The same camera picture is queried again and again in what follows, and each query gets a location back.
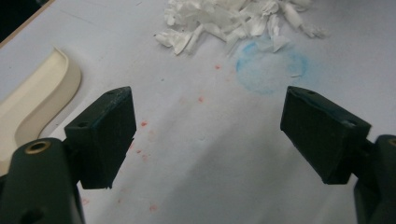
blue circle mark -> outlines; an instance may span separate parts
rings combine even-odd
[[[248,91],[272,94],[298,83],[308,72],[308,59],[294,49],[261,52],[250,43],[236,62],[236,78]]]

screw hole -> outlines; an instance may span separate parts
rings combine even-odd
[[[79,128],[85,128],[85,127],[87,127],[87,126],[88,126],[88,122],[81,122],[81,123],[78,125]]]
[[[39,208],[31,209],[21,217],[21,224],[35,224],[43,219],[44,213]]]
[[[47,148],[50,147],[50,142],[47,141],[41,141],[41,142],[36,142],[30,145],[28,148],[25,149],[26,154],[37,154],[40,153]]]
[[[343,123],[350,128],[356,127],[356,125],[358,125],[358,123],[355,120],[351,120],[351,119],[346,119],[343,121]]]

beige plastic tray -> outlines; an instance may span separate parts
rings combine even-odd
[[[7,173],[12,153],[37,139],[45,125],[70,101],[80,81],[78,66],[54,49],[0,104],[0,175]]]

white table surface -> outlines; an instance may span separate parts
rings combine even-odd
[[[132,87],[134,144],[113,189],[80,191],[87,223],[356,223],[356,178],[322,184],[279,123],[295,85],[370,122],[372,141],[396,134],[396,1],[317,0],[302,17],[328,38],[285,23],[287,48],[262,54],[244,41],[231,57],[210,35],[192,56],[158,44],[165,6],[56,0],[0,49],[0,99],[52,45],[81,68],[75,98],[42,136],[64,139],[64,126],[102,93]]]

white crumpled paper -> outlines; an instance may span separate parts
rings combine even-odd
[[[193,53],[198,38],[207,32],[226,42],[226,50],[230,52],[238,40],[264,35],[267,30],[271,44],[258,41],[259,49],[277,52],[290,42],[280,34],[280,15],[309,37],[327,35],[325,30],[304,23],[298,14],[311,5],[311,0],[169,0],[164,19],[174,29],[166,29],[156,39],[166,47],[173,47],[176,55],[183,49]]]

